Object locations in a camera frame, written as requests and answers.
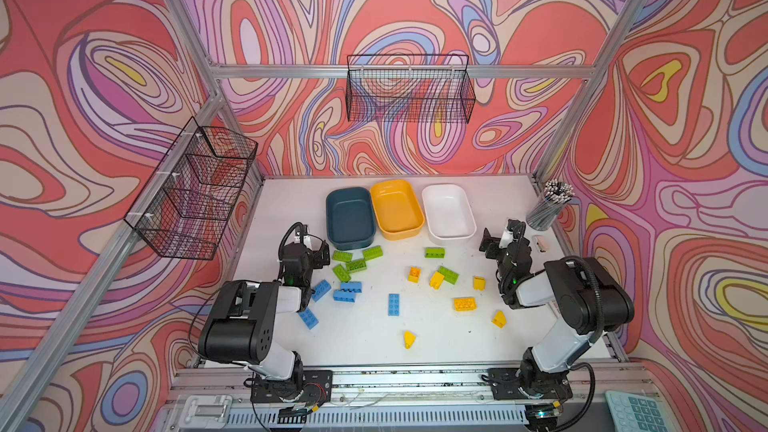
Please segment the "yellow small lego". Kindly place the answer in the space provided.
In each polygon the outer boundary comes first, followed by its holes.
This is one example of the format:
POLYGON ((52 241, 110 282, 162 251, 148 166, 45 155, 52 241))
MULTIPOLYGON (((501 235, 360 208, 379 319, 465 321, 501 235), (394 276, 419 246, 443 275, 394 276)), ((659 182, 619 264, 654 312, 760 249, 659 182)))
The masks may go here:
POLYGON ((473 288, 475 290, 484 290, 486 287, 486 280, 483 277, 475 276, 473 278, 473 288))
POLYGON ((408 274, 408 281, 412 283, 418 283, 420 280, 421 270, 417 267, 411 267, 408 274))

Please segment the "green lego plate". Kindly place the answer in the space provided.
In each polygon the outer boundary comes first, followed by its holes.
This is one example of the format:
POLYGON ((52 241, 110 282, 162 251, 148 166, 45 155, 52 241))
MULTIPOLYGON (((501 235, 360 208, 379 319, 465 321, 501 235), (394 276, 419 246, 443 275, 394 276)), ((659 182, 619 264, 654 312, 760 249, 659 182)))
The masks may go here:
POLYGON ((451 285, 455 285, 457 283, 458 278, 459 278, 459 274, 458 273, 456 273, 456 272, 454 272, 454 271, 452 271, 452 270, 450 270, 450 269, 448 269, 448 268, 446 268, 444 266, 440 266, 439 269, 438 269, 438 272, 444 277, 444 280, 446 282, 450 283, 451 285))

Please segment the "yellow curved lego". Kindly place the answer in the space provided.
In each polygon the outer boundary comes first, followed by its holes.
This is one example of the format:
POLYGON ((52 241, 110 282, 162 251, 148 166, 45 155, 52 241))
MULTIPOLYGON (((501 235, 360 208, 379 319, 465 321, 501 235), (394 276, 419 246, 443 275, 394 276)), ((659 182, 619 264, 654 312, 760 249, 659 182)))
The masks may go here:
POLYGON ((406 349, 410 349, 416 340, 416 335, 411 331, 404 332, 404 346, 406 349))
POLYGON ((503 329, 507 324, 505 314, 501 310, 497 311, 492 318, 492 323, 498 328, 503 329))

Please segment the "yellow sloped lego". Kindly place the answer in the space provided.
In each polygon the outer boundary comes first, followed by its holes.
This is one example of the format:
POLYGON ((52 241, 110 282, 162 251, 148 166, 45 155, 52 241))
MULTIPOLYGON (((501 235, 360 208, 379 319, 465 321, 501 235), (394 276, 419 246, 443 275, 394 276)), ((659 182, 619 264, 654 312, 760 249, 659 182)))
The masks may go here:
POLYGON ((441 272, 436 271, 433 273, 433 275, 430 278, 429 286, 434 290, 439 290, 442 284, 444 283, 444 281, 445 281, 445 276, 441 272))

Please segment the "yellow long lego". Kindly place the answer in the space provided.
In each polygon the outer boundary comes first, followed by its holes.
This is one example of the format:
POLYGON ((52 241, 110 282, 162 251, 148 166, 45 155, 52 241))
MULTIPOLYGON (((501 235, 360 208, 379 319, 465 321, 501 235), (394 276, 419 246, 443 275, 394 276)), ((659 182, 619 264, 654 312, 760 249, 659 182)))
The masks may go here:
POLYGON ((470 312, 477 309, 477 302, 474 297, 461 297, 453 300, 453 306, 457 312, 470 312))

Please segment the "yellow curved lego bottom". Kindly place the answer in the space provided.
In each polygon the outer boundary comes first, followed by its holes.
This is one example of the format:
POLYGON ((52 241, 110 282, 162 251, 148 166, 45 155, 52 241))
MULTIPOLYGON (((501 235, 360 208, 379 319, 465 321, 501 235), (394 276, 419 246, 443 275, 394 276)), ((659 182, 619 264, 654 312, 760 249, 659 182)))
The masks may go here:
POLYGON ((404 346, 406 349, 410 349, 416 340, 416 335, 411 331, 404 332, 404 346))

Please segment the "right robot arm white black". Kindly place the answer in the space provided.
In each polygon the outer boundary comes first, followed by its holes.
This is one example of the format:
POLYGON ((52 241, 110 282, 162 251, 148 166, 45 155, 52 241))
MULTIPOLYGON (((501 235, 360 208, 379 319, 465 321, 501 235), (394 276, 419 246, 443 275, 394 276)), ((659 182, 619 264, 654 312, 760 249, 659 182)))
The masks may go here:
POLYGON ((557 305, 560 318, 525 351, 517 373, 523 389, 539 391, 564 380, 604 333, 630 323, 635 309, 628 293, 592 257, 565 256, 534 272, 525 230, 526 224, 515 219, 499 237, 485 229, 479 251, 496 263, 498 292, 509 308, 557 305))

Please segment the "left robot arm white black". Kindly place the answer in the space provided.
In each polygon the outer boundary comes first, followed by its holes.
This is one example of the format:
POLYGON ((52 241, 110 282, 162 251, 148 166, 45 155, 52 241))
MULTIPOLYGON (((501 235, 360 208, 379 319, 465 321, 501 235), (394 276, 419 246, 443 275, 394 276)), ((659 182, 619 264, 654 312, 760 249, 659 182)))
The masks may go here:
POLYGON ((262 379, 294 379, 301 359, 274 341, 276 317, 306 312, 314 294, 313 272, 329 264, 326 242, 317 250, 290 243, 280 250, 277 279, 226 282, 200 332, 198 354, 206 361, 246 367, 262 379))

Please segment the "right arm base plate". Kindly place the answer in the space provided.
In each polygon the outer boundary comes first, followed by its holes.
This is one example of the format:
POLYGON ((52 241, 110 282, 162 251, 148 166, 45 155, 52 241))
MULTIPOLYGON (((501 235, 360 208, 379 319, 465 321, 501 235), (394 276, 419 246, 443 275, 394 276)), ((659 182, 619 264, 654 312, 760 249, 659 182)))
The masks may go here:
POLYGON ((495 400, 558 400, 573 397, 567 374, 533 369, 490 368, 480 379, 491 388, 495 400))

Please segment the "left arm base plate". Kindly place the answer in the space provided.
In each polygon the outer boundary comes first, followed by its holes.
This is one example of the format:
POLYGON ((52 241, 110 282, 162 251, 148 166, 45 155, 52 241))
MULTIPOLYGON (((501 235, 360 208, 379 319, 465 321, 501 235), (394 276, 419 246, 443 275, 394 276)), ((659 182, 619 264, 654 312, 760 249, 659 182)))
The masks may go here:
POLYGON ((331 398, 333 372, 326 369, 294 372, 284 381, 267 380, 254 374, 246 378, 243 385, 250 390, 254 404, 322 405, 331 398))

